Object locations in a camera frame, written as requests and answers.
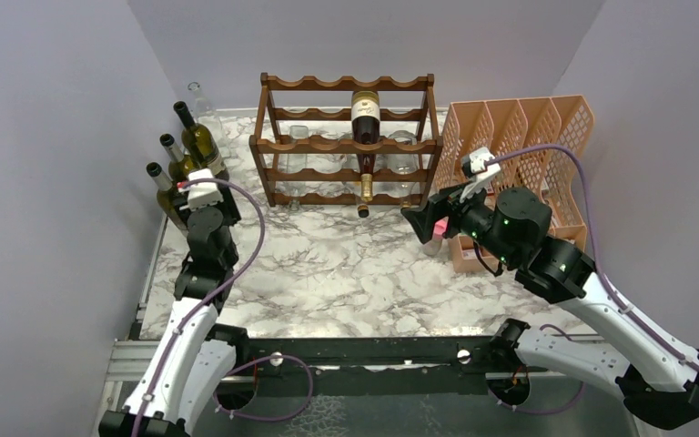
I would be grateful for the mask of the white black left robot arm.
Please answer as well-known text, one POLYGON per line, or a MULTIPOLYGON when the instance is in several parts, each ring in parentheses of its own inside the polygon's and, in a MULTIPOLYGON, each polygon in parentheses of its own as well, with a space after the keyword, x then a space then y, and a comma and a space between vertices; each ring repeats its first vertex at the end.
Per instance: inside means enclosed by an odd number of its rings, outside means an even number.
POLYGON ((230 227, 239 220, 235 185, 216 178, 183 182, 190 210, 188 258, 176 280, 167 328, 133 392, 117 411, 106 411, 101 436, 189 436, 225 373, 239 373, 249 349, 238 340, 209 335, 241 274, 230 227))

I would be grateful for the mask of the green wine bottle white label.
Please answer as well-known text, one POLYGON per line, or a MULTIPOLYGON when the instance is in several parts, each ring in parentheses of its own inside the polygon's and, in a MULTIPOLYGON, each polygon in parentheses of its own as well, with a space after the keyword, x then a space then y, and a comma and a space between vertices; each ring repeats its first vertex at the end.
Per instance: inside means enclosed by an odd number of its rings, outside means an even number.
POLYGON ((170 158, 168 172, 174 182, 187 180, 191 172, 199 169, 198 163, 182 150, 172 135, 162 134, 159 141, 170 158))

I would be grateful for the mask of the clear glass bottle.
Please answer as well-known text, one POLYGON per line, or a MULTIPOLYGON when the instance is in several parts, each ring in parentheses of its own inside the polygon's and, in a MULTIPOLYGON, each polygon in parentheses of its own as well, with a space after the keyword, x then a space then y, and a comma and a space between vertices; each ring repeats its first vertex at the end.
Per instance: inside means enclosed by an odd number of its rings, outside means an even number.
POLYGON ((187 90, 195 99, 195 119, 210 130, 216 141, 221 141, 223 139, 224 129, 215 106, 205 95, 199 82, 190 82, 187 85, 187 90))

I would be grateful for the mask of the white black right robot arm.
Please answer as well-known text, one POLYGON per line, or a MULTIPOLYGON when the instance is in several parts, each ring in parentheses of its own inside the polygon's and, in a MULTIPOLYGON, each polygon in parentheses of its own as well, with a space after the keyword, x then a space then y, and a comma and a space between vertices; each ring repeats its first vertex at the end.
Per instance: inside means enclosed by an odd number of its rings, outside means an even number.
POLYGON ((673 339, 601 282, 595 263, 571 242, 552 236, 552 210, 527 188, 508 188, 493 206, 462 187, 440 190, 402 216, 421 242, 445 219, 446 236, 464 235, 486 249, 533 295, 594 329, 605 348, 559 340, 528 323, 506 320, 491 338, 498 369, 542 367, 619 398, 638 419, 673 430, 699 418, 699 349, 673 339))

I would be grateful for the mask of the green wine bottle cream label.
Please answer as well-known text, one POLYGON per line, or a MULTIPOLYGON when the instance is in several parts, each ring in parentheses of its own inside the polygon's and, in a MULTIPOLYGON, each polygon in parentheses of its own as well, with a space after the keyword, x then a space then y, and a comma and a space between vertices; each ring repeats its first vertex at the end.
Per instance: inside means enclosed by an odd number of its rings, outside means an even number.
POLYGON ((173 109, 183 125, 181 140, 192 158, 215 178, 229 181, 227 165, 210 130, 193 118, 184 101, 177 101, 173 109))

